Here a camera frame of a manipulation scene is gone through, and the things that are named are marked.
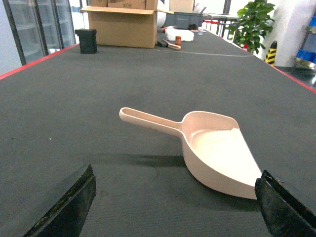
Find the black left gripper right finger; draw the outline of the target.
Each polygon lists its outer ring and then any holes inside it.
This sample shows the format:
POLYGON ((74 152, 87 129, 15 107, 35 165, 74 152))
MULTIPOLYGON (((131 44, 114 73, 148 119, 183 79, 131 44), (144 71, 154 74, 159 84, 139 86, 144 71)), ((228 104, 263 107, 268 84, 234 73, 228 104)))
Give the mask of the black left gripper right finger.
POLYGON ((316 198, 263 170, 254 187, 261 214, 273 237, 314 237, 316 198))

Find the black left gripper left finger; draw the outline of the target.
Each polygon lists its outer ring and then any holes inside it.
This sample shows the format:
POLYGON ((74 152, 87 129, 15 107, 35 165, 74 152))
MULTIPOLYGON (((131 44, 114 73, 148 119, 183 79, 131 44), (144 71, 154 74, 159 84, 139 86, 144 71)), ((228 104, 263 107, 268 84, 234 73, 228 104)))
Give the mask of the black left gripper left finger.
POLYGON ((95 197, 96 177, 91 164, 85 164, 48 192, 24 236, 80 236, 95 197))

